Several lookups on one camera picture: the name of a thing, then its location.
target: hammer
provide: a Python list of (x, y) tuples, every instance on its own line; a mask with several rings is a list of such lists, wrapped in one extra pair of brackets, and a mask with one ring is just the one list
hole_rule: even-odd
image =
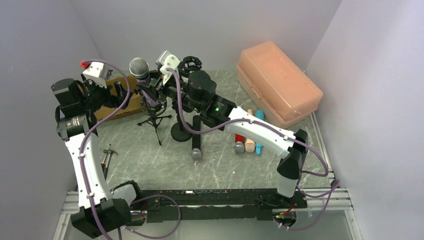
[(118, 153), (115, 150), (111, 149), (111, 145), (112, 144), (109, 144), (109, 147), (107, 149), (103, 149), (103, 153), (106, 154), (106, 156), (104, 156), (103, 162), (101, 163), (104, 166), (104, 169), (103, 169), (104, 179), (106, 179), (106, 177), (108, 176), (108, 169), (109, 169), (109, 164), (111, 163), (112, 154), (118, 155)]

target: round black base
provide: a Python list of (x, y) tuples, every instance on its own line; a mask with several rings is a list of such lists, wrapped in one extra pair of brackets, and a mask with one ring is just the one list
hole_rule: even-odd
[[(193, 129), (192, 125), (187, 122), (187, 125)], [(171, 128), (171, 136), (172, 138), (177, 142), (186, 142), (190, 140), (193, 136), (189, 131), (187, 131), (184, 127), (182, 128), (182, 131), (180, 130), (180, 126), (177, 123), (175, 123)]]

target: hammer head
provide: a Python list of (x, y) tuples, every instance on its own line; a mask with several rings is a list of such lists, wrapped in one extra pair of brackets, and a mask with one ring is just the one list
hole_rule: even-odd
[(103, 149), (103, 153), (105, 153), (105, 154), (116, 154), (116, 155), (118, 155), (118, 153), (115, 150), (113, 150), (113, 149)]

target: purple microphone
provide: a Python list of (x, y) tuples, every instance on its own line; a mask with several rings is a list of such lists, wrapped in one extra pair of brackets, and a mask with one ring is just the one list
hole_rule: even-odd
[[(142, 58), (136, 57), (129, 63), (129, 72), (137, 78), (137, 83), (150, 83), (152, 79), (149, 75), (149, 64)], [(143, 96), (146, 98), (147, 103), (155, 107), (159, 104), (158, 101), (153, 100), (145, 91), (141, 90)]]

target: marble surface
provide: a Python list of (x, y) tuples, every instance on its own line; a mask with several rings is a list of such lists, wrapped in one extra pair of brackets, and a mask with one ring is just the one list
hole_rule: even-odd
[[(211, 78), (217, 83), (216, 93), (235, 102), (243, 109), (258, 107), (237, 81), (236, 70), (209, 70)], [(264, 147), (262, 154), (243, 153), (236, 155), (233, 151), (234, 134), (214, 131), (201, 137), (202, 154), (200, 161), (191, 157), (191, 140), (176, 142), (171, 137), (171, 127), (177, 122), (175, 112), (168, 102), (164, 115), (173, 118), (164, 119), (158, 128), (162, 141), (159, 146), (155, 129), (137, 123), (148, 117), (143, 113), (130, 115), (105, 122), (98, 128), (99, 151), (103, 159), (103, 149), (112, 144), (118, 155), (112, 156), (107, 183), (113, 188), (125, 181), (135, 180), (142, 190), (177, 190), (177, 189), (248, 189), (276, 188), (279, 175), (276, 171), (280, 161), (273, 152)], [(194, 113), (185, 113), (187, 122), (192, 122)], [(318, 138), (312, 119), (291, 126), (288, 130), (303, 129), (308, 132), (309, 144), (319, 152)], [(318, 158), (309, 152), (304, 170), (323, 173)], [(300, 185), (303, 188), (328, 188), (326, 177), (304, 174)]]

